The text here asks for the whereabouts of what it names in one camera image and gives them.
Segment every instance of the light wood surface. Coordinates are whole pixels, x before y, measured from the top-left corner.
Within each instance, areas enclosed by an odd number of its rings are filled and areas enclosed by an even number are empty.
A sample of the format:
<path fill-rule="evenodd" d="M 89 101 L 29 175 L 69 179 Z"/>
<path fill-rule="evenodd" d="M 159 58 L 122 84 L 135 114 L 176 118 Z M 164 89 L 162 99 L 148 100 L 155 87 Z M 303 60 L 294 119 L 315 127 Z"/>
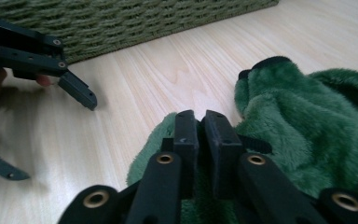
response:
<path fill-rule="evenodd" d="M 282 0 L 271 7 L 76 63 L 99 100 L 81 106 L 57 85 L 9 76 L 0 98 L 0 156 L 29 180 L 0 178 L 0 223 L 57 223 L 83 189 L 126 188 L 126 174 L 164 116 L 193 109 L 235 125 L 242 69 L 284 55 L 304 73 L 358 70 L 358 1 Z"/>

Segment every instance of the green fleece fabric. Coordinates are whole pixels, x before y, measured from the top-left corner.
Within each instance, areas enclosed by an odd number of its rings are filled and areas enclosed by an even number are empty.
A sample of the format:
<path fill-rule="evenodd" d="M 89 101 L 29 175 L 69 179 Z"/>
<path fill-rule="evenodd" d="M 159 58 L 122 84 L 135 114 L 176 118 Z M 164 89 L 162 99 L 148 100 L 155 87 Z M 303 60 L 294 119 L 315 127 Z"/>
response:
<path fill-rule="evenodd" d="M 313 197 L 331 187 L 358 192 L 358 92 L 351 97 L 358 90 L 358 72 L 333 69 L 304 76 L 290 60 L 274 57 L 240 78 L 235 103 L 244 120 L 235 127 L 238 134 L 269 142 L 273 149 L 267 156 Z M 162 139 L 173 137 L 175 115 L 150 134 L 131 165 L 129 185 L 142 178 Z M 195 199 L 182 202 L 182 223 L 238 223 L 231 202 L 212 199 L 203 164 L 201 158 Z"/>

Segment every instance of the green woven basket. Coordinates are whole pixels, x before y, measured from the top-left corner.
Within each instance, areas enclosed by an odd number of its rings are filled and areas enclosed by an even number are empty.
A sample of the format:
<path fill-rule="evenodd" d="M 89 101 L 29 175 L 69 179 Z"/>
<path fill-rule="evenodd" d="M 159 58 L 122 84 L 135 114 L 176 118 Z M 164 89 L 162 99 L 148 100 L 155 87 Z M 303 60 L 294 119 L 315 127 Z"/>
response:
<path fill-rule="evenodd" d="M 279 0 L 4 0 L 0 19 L 63 40 L 68 63 L 277 5 Z"/>

